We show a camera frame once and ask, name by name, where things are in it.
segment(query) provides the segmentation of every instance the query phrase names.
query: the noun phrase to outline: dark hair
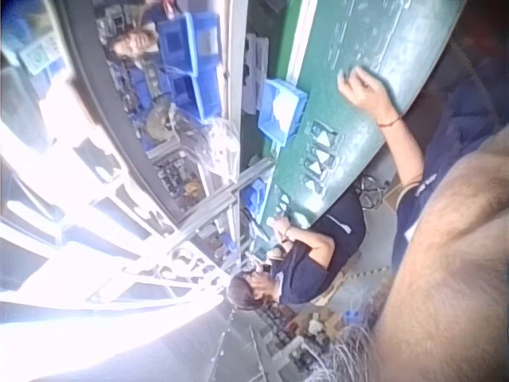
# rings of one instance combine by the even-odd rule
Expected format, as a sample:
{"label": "dark hair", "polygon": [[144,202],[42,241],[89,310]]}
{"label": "dark hair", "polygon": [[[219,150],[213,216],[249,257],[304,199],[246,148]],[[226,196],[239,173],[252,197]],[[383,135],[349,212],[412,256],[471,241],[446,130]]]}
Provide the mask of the dark hair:
{"label": "dark hair", "polygon": [[233,276],[226,291],[228,301],[241,310],[257,310],[265,304],[264,298],[255,299],[253,288],[246,280],[250,273],[244,271]]}
{"label": "dark hair", "polygon": [[118,62],[120,60],[125,60],[128,57],[119,56],[116,51],[114,50],[115,44],[117,42],[120,42],[124,38],[126,38],[127,34],[130,33],[130,30],[118,34],[115,37],[111,37],[107,40],[106,44],[104,45],[104,52],[106,53],[106,58],[110,62]]}

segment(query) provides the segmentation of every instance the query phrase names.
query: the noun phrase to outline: woman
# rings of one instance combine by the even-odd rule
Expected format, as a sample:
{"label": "woman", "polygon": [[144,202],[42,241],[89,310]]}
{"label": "woman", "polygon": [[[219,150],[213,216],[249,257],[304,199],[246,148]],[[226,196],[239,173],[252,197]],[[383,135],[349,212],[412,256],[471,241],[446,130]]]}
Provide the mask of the woman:
{"label": "woman", "polygon": [[270,271],[241,272],[228,287],[228,299],[242,310],[268,302],[302,304],[322,294],[359,249],[366,226],[359,198],[349,189],[309,230],[279,217],[274,233],[282,249],[267,254]]}
{"label": "woman", "polygon": [[[175,2],[171,7],[173,15],[180,13]],[[169,20],[169,17],[164,6],[153,0],[146,1],[141,12],[140,28],[128,30],[107,42],[107,54],[112,60],[133,60],[137,63],[145,57],[162,64],[157,44],[157,24]]]}

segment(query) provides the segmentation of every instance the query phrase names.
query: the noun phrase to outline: small part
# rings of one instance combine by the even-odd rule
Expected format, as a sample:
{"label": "small part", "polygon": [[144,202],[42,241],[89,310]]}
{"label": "small part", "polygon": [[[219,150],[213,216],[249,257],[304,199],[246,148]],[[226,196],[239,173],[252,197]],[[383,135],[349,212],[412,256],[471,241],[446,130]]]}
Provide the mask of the small part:
{"label": "small part", "polygon": [[322,195],[324,192],[324,187],[318,183],[318,181],[312,179],[309,175],[304,175],[302,179],[304,185],[313,191],[315,194]]}
{"label": "small part", "polygon": [[336,143],[337,133],[329,130],[323,123],[313,121],[310,131],[311,137],[323,147],[333,147]]}
{"label": "small part", "polygon": [[315,175],[320,182],[325,182],[328,176],[328,171],[318,161],[306,158],[304,160],[304,167],[313,173],[313,175]]}
{"label": "small part", "polygon": [[309,154],[311,157],[319,161],[320,164],[322,164],[323,166],[326,166],[328,168],[334,167],[334,162],[336,160],[334,155],[331,155],[330,153],[322,150],[321,148],[318,148],[315,145],[311,145],[309,147]]}

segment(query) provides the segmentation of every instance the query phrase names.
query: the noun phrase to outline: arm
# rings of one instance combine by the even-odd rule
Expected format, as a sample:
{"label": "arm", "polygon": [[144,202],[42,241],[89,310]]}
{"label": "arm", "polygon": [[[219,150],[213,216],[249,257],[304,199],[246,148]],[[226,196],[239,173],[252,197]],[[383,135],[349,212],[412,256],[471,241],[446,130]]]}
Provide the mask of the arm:
{"label": "arm", "polygon": [[274,231],[274,235],[276,236],[278,243],[281,244],[285,250],[285,254],[288,253],[290,249],[292,249],[293,241],[288,239],[288,237],[284,237],[283,234],[279,231]]}
{"label": "arm", "polygon": [[334,240],[331,237],[293,227],[286,218],[277,219],[274,222],[274,230],[291,241],[299,240],[307,244],[311,248],[308,256],[323,268],[328,268],[335,248]]}
{"label": "arm", "polygon": [[348,80],[342,72],[338,74],[338,88],[348,101],[367,111],[380,126],[403,187],[419,182],[424,170],[424,157],[383,84],[363,69],[354,68]]}

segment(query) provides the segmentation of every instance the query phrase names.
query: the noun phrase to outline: plastic bag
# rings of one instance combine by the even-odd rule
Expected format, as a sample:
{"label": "plastic bag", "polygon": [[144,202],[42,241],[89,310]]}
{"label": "plastic bag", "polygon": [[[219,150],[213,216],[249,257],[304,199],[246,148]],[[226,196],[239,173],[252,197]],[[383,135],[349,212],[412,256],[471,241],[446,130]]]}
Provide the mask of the plastic bag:
{"label": "plastic bag", "polygon": [[225,180],[239,180],[240,141],[235,125],[222,118],[200,125],[174,104],[169,109],[169,123],[181,145],[207,170]]}

